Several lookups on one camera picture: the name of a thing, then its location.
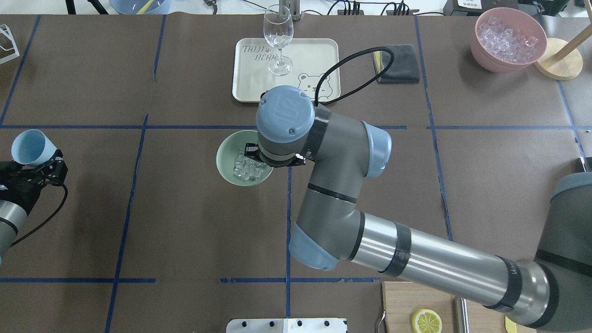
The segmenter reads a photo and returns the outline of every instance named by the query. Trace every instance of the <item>lemon half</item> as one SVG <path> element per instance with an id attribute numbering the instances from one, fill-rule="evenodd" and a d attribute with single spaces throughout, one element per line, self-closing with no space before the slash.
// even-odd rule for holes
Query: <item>lemon half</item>
<path id="1" fill-rule="evenodd" d="M 419 309 L 411 316 L 411 327 L 415 333 L 441 333 L 442 320 L 433 310 Z"/>

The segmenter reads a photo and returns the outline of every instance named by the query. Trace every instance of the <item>wooden cutting board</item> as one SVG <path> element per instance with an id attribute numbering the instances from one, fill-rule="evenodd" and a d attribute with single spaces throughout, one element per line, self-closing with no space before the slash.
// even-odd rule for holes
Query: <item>wooden cutting board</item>
<path id="1" fill-rule="evenodd" d="M 442 319 L 442 333 L 456 333 L 454 296 L 413 282 L 383 282 L 382 303 L 387 312 L 389 333 L 413 333 L 411 316 L 419 309 L 431 309 Z M 506 333 L 503 313 L 467 301 L 471 333 Z M 517 325 L 517 333 L 536 333 Z"/>

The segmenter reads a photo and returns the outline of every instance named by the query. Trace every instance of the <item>blue bowl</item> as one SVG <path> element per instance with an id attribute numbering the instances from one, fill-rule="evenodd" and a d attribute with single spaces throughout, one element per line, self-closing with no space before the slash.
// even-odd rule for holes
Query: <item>blue bowl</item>
<path id="1" fill-rule="evenodd" d="M 136 14 L 148 0 L 110 0 L 111 6 L 119 14 Z M 154 0 L 144 14 L 165 15 L 169 13 L 171 0 Z"/>

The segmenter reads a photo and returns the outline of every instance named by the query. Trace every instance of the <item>ice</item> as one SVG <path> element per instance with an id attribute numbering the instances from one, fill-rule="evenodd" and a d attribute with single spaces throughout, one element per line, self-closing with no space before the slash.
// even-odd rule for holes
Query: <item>ice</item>
<path id="1" fill-rule="evenodd" d="M 527 63 L 537 55 L 536 37 L 526 38 L 520 30 L 507 27 L 503 20 L 491 16 L 477 30 L 479 41 L 496 58 L 512 63 Z"/>
<path id="2" fill-rule="evenodd" d="M 234 176 L 244 181 L 256 181 L 265 172 L 265 164 L 252 160 L 244 155 L 241 149 L 234 160 Z"/>

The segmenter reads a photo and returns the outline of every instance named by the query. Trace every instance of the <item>white floor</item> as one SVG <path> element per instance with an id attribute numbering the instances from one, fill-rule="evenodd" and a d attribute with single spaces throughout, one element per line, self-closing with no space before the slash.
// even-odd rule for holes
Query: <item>white floor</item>
<path id="1" fill-rule="evenodd" d="M 110 4 L 110 0 L 99 0 L 109 14 L 117 14 Z M 192 14 L 211 14 L 212 8 L 205 5 L 203 0 L 164 0 L 171 1 L 170 12 L 188 12 Z M 250 0 L 263 7 L 275 4 L 277 0 Z M 389 2 L 388 0 L 362 0 L 366 2 Z M 146 0 L 138 0 L 138 3 L 144 3 Z M 74 0 L 77 14 L 97 14 L 94 7 L 87 0 Z M 301 10 L 313 9 L 323 14 L 331 7 L 334 1 L 331 0 L 301 0 Z M 446 0 L 406 0 L 405 3 L 411 9 L 419 9 L 420 12 L 442 11 Z M 218 14 L 259 14 L 262 9 L 248 4 L 241 0 L 217 0 Z M 362 4 L 361 9 L 366 15 L 379 15 L 384 8 L 384 4 Z M 338 8 L 343 8 L 338 4 L 332 10 L 332 14 L 337 13 Z M 1 0 L 0 14 L 67 14 L 65 0 Z M 573 0 L 570 0 L 568 8 L 560 13 L 565 17 L 586 17 L 586 10 L 574 6 Z"/>

